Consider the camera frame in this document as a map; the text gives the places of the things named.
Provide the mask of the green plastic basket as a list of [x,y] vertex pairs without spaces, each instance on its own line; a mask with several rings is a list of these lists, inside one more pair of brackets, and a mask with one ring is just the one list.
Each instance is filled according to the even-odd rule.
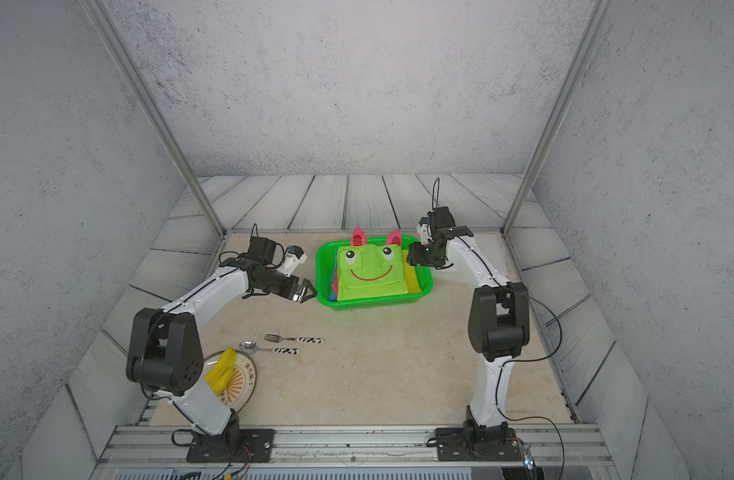
[[[403,235],[403,234],[401,235],[402,235],[403,257],[404,257],[404,263],[405,263],[407,262],[408,247],[410,244],[415,242],[416,239],[409,235]],[[372,238],[374,239],[374,241],[377,241],[377,240],[382,240],[386,238],[387,236],[378,236],[378,237],[372,237]],[[422,289],[421,293],[417,293],[417,294],[408,293],[405,295],[378,297],[378,298],[373,298],[373,299],[368,299],[368,300],[331,302],[329,300],[329,292],[331,290],[330,281],[325,280],[323,278],[323,274],[324,274],[323,264],[325,262],[321,260],[320,251],[327,244],[332,244],[332,243],[340,242],[340,241],[345,241],[345,240],[338,240],[338,241],[332,241],[332,242],[326,243],[322,247],[320,247],[317,251],[316,289],[318,290],[318,300],[322,305],[330,307],[336,311],[373,308],[373,307],[382,307],[382,306],[394,306],[394,305],[414,303],[432,291],[433,277],[432,277],[430,269],[427,267],[423,267],[423,266],[418,266],[418,267],[412,266],[416,270],[420,288]]]

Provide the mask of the yellow raincoat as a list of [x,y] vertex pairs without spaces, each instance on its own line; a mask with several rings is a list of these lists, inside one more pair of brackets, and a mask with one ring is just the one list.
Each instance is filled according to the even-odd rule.
[[[403,264],[403,267],[404,267],[404,272],[405,272],[405,280],[407,283],[408,293],[409,294],[421,293],[422,289],[420,288],[420,284],[419,284],[419,280],[418,280],[415,268],[410,266],[407,262]],[[338,295],[338,267],[337,266],[334,266],[333,268],[333,273],[331,276],[331,290],[335,290]]]

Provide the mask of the pink bunny raincoat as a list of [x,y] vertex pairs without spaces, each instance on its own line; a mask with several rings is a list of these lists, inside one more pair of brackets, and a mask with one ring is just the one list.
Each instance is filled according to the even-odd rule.
[[366,244],[376,244],[376,245],[397,244],[397,245],[400,245],[402,249],[402,235],[399,230],[395,230],[390,235],[388,235],[386,238],[382,240],[374,241],[374,239],[369,238],[360,227],[356,227],[349,240],[327,244],[325,247],[321,249],[320,254],[321,254],[321,260],[325,262],[323,264],[324,266],[323,278],[325,280],[330,281],[330,286],[331,286],[331,276],[333,273],[333,268],[334,266],[337,266],[336,257],[337,257],[338,249],[343,246],[362,246]]

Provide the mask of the green frog raincoat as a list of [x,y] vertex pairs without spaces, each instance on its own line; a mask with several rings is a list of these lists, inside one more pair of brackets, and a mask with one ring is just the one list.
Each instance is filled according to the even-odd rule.
[[343,246],[338,249],[336,265],[338,301],[409,293],[400,245]]

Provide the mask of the white raincoat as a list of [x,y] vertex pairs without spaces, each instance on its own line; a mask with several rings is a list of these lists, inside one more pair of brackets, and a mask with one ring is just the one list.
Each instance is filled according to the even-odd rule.
[[477,232],[473,237],[463,237],[463,240],[469,246],[476,244],[480,255],[490,263],[492,270],[497,269],[502,274],[509,272],[507,247],[498,233]]

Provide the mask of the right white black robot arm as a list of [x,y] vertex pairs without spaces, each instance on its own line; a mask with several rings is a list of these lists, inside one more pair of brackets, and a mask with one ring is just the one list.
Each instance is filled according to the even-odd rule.
[[468,337],[479,355],[468,421],[484,429],[508,420],[510,377],[530,341],[529,295],[524,284],[512,282],[486,259],[473,232],[434,212],[417,226],[420,240],[409,247],[412,266],[441,270],[452,266],[472,287]]

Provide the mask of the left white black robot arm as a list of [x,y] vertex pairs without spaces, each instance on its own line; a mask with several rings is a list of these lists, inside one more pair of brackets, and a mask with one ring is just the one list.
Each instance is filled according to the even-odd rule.
[[205,380],[201,330],[237,297],[272,294],[303,303],[317,295],[309,280],[294,274],[307,260],[300,246],[288,247],[276,265],[271,253],[275,243],[262,241],[268,245],[265,252],[252,247],[235,254],[190,292],[159,309],[144,308],[134,317],[127,378],[169,400],[196,434],[223,436],[238,419]]

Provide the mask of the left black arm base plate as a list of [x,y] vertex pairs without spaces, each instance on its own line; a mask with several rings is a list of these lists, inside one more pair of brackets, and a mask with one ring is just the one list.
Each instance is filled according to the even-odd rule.
[[193,433],[188,463],[269,463],[276,431],[230,424],[221,435]]

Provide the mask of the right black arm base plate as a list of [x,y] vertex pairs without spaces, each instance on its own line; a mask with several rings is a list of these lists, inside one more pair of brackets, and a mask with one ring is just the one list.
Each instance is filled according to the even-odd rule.
[[507,422],[495,426],[481,426],[466,420],[462,427],[437,428],[426,441],[436,450],[443,462],[521,462],[523,449],[516,432]]

